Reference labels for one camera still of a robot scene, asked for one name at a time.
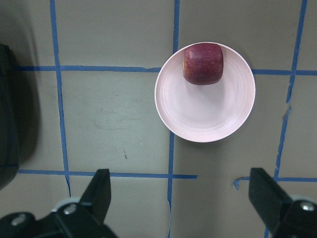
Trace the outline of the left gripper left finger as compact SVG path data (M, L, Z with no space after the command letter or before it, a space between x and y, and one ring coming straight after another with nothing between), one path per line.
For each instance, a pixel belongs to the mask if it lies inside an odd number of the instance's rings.
M78 201L63 202L44 218L16 212L0 220L2 238L114 238L104 224L111 201L108 169L96 171Z

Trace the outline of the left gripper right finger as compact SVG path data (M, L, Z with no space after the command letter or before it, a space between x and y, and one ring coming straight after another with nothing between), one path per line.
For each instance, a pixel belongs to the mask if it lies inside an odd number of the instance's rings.
M251 168L248 195L272 238L317 237L317 204L288 195L263 168Z

